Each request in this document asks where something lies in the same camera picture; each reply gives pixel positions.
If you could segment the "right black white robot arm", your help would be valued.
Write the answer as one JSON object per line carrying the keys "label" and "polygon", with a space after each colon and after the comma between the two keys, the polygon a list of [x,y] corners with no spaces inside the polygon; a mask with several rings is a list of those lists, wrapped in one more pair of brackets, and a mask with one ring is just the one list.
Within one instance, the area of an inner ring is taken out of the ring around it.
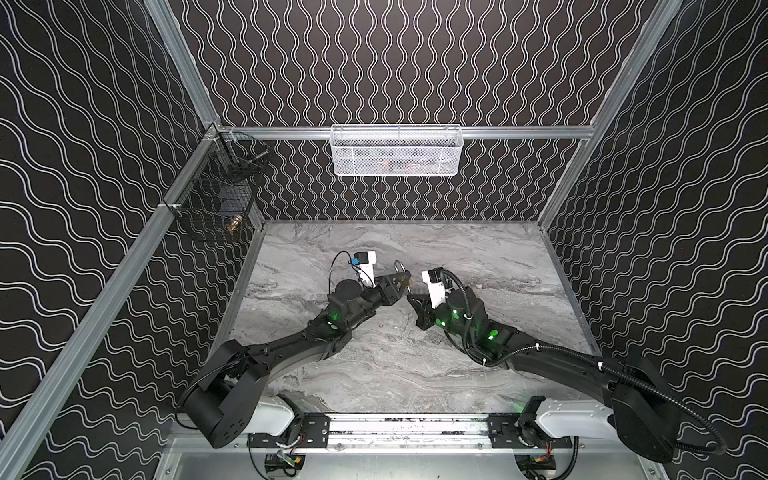
{"label": "right black white robot arm", "polygon": [[410,293],[407,300],[419,328],[441,328],[473,362],[538,375],[608,408],[608,427],[646,459],[668,463],[679,451],[721,455],[727,449],[724,435],[684,404],[648,360],[593,356],[538,340],[490,319],[470,290],[453,291],[440,304],[427,294]]}

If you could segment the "small brass padlock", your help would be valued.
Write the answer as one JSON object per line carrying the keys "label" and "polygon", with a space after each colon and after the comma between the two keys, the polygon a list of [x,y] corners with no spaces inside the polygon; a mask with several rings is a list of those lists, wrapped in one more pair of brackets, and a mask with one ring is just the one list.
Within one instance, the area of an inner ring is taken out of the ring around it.
{"label": "small brass padlock", "polygon": [[394,269],[400,277],[410,277],[410,272],[400,260],[394,261]]}

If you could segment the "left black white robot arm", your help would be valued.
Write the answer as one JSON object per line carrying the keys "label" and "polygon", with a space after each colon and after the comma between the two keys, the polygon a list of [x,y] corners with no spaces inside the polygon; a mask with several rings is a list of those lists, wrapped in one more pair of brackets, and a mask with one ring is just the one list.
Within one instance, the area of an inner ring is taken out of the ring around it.
{"label": "left black white robot arm", "polygon": [[280,435],[259,403],[271,380],[309,362],[325,360],[351,340],[353,331],[381,307],[396,304],[411,283],[407,270],[373,279],[345,279],[327,295],[328,304],[294,334],[262,344],[220,345],[181,394],[176,409],[187,415],[214,448],[232,443],[257,427]]}

